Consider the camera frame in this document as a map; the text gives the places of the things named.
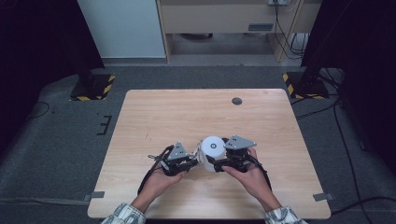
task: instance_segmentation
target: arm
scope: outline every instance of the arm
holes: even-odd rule
[[[248,148],[249,154],[257,159],[256,150],[253,147]],[[241,173],[233,167],[224,166],[222,169],[229,175],[237,179],[247,190],[247,192],[256,198],[265,210],[265,222],[268,224],[276,223],[305,223],[300,221],[289,207],[283,207],[277,200],[274,193],[270,190],[265,181],[262,171],[254,164],[247,166],[247,172]]]
[[[146,222],[144,213],[154,200],[162,195],[170,186],[179,182],[186,172],[181,172],[175,176],[167,176],[163,173],[161,165],[151,174],[140,194],[130,205],[122,203],[114,214],[107,217],[102,224],[143,224]]]

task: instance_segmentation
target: white round object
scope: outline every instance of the white round object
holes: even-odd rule
[[[204,158],[205,169],[209,172],[216,172],[213,164],[207,160],[206,155],[214,158],[216,161],[224,159],[224,141],[217,136],[207,137],[201,144],[201,155]]]

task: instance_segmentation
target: wall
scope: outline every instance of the wall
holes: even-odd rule
[[[165,58],[155,0],[78,0],[102,58]]]

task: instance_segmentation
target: person's left hand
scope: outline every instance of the person's left hand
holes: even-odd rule
[[[168,176],[163,173],[161,165],[158,163],[154,172],[148,178],[145,187],[137,195],[131,206],[137,208],[141,212],[146,212],[149,205],[160,195],[162,195],[169,187],[179,182],[186,172],[181,172],[175,176]]]

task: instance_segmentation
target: wall socket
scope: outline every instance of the wall socket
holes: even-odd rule
[[[287,6],[290,5],[290,0],[268,0],[269,6],[274,6],[276,3],[279,6]]]

